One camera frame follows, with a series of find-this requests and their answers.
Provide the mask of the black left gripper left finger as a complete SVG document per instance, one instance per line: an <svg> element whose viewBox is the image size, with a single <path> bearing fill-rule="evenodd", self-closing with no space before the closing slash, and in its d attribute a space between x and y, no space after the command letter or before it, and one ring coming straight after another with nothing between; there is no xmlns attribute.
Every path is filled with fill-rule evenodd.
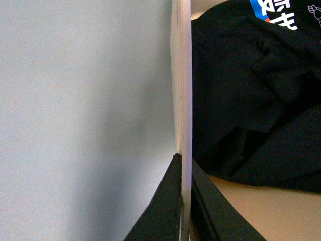
<svg viewBox="0 0 321 241"><path fill-rule="evenodd" d="M181 156L173 158L144 213L125 240L178 240L181 216Z"/></svg>

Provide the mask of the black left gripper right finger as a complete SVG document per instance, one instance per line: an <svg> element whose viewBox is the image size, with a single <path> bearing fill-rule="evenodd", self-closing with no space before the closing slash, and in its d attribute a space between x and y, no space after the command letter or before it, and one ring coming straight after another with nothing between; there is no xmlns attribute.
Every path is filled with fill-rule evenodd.
<svg viewBox="0 0 321 241"><path fill-rule="evenodd" d="M192 161L191 217L200 240L265 240L195 161Z"/></svg>

